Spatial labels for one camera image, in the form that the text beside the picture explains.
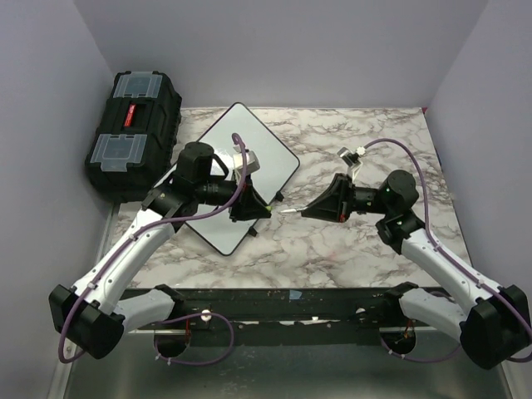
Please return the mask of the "white marker pen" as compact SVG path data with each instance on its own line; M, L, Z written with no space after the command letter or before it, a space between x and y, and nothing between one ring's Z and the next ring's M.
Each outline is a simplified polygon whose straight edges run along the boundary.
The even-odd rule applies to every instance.
M280 211L280 214L296 214L301 213L305 210L305 208L291 208L291 209L283 209Z

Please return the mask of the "white whiteboard black frame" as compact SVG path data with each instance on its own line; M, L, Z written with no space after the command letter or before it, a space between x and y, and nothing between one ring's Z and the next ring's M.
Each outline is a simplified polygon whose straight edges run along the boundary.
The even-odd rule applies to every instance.
M254 188L271 205L292 178L300 161L298 157L244 104L234 103L197 140L207 143L228 166L233 168L236 153L231 138L237 133L248 150L252 150L260 168L251 175ZM187 225L223 256L231 255L243 242L254 220L232 222L229 211L209 219L190 221Z

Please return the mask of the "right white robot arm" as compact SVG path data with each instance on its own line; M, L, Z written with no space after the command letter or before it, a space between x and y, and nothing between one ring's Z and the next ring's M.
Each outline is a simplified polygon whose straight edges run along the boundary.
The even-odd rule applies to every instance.
M450 299L438 298L413 283L387 293L384 319L394 326L414 319L455 339L469 359L490 370L531 344L526 294L502 287L474 270L431 233L412 206L419 194L412 174L394 170L377 189L357 187L351 177L336 174L332 183L300 214L305 218L344 223L353 213L379 214L377 233L397 254L437 281Z

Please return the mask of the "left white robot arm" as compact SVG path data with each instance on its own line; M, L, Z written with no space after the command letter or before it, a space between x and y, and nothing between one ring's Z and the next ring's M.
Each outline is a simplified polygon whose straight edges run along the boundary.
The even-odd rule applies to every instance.
M95 359L107 356L130 330L160 322L176 328L184 318L177 294L167 286L137 298L122 295L150 256L185 223L228 212L232 222L268 219L271 208L253 186L259 168L254 153L238 134L232 169L212 175L221 160L211 145L192 141L154 184L129 229L111 250L70 288L57 285L48 297L54 328L60 334L58 357L67 364L66 342Z

